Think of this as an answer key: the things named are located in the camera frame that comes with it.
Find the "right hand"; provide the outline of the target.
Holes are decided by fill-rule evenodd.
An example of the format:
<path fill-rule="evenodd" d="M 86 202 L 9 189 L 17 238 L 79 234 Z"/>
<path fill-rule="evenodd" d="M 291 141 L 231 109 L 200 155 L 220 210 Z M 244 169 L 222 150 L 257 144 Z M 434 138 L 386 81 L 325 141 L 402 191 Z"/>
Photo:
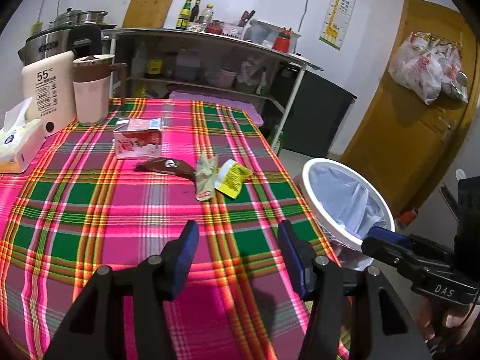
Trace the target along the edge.
<path fill-rule="evenodd" d="M 466 318 L 468 310 L 449 310 L 441 314 L 442 325 L 451 332 L 451 342 L 459 345 L 470 332 L 477 317 L 479 316 L 479 305 L 475 305 L 473 311 Z M 425 342 L 434 339 L 436 330 L 434 329 L 432 319 L 434 309 L 430 299 L 425 298 L 416 318 L 416 325 L 421 332 Z"/>

